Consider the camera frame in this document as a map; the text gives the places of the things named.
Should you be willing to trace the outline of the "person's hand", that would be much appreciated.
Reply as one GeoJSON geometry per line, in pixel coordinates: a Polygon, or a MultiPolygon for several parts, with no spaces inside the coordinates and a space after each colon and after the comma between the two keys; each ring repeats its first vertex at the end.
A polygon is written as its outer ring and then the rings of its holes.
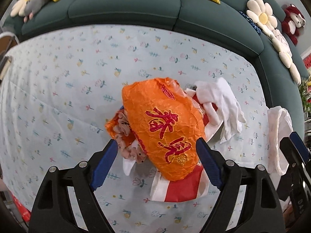
{"type": "Polygon", "coordinates": [[[301,217],[301,201],[290,202],[286,209],[283,212],[284,221],[285,221],[285,229],[286,231],[290,230],[294,226],[295,223],[298,222],[301,217]]]}

